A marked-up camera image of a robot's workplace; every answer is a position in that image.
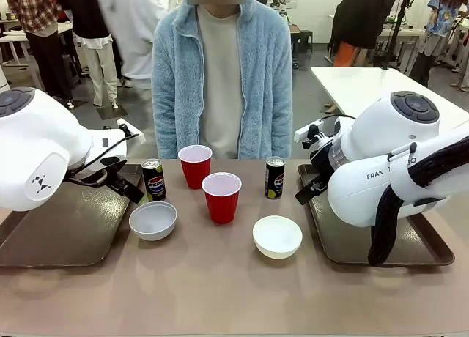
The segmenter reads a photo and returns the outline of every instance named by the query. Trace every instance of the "red plastic cup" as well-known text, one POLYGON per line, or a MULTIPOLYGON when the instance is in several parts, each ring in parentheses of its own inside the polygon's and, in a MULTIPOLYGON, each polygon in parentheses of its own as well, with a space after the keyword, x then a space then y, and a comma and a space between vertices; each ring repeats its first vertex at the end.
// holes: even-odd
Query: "red plastic cup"
POLYGON ((202 181, 210 174, 212 150, 203 145, 190 145, 182 148, 177 157, 181 160, 185 180, 191 189, 202 188, 202 181))
POLYGON ((218 172, 207 176, 202 182, 202 188, 212 221, 219 224, 232 222, 235 218, 241 179, 233 174, 218 172))

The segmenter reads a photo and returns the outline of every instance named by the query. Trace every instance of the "brown tray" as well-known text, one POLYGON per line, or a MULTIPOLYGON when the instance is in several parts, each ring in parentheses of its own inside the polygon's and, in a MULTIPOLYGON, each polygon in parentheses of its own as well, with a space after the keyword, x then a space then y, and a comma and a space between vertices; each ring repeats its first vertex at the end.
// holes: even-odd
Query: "brown tray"
MULTIPOLYGON (((137 165, 120 174, 134 185, 137 165)), ((41 207, 11 212, 0 225, 0 267, 89 266, 109 251, 129 200, 107 187, 62 183, 41 207)))
MULTIPOLYGON (((316 175, 312 165, 299 165, 303 186, 316 175)), ((325 255, 338 264, 368 264, 370 228, 360 228, 340 220, 330 208, 327 191, 309 202, 317 234, 325 255)), ((382 266, 445 266, 454 254, 422 215, 402 218, 397 224, 396 243, 382 266)))

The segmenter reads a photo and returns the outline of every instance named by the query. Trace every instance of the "can top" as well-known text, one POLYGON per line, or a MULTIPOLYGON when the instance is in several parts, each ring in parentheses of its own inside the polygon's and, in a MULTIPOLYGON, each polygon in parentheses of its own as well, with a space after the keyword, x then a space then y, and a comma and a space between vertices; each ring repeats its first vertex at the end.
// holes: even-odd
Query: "can top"
POLYGON ((267 164, 272 167, 281 167, 285 165, 285 160, 280 158, 279 156, 271 156, 267 159, 267 164))
POLYGON ((159 159, 147 159, 141 163, 141 167, 144 169, 157 169, 161 166, 161 161, 159 159))

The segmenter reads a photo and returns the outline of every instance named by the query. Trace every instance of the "black jacket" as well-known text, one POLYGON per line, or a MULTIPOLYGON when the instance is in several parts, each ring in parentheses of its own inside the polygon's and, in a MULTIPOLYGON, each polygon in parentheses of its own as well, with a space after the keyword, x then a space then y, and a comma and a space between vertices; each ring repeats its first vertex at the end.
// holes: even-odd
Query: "black jacket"
POLYGON ((374 49, 395 0, 342 0, 332 25, 331 42, 374 49))
POLYGON ((96 0, 57 0, 64 10, 72 10, 73 31, 82 38, 105 38, 109 35, 96 0))

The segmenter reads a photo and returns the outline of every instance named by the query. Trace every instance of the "pepsi logo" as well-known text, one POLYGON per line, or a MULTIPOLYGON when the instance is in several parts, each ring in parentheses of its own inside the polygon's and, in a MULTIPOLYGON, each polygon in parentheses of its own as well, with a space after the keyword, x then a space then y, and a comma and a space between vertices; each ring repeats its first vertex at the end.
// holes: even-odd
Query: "pepsi logo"
POLYGON ((164 178, 162 176, 152 178, 148 181, 148 187, 153 192, 161 192, 164 189, 164 178))
POLYGON ((277 188, 281 188, 282 185, 284 185, 284 174, 281 174, 280 176, 278 176, 275 181, 273 181, 273 184, 277 187, 277 188))

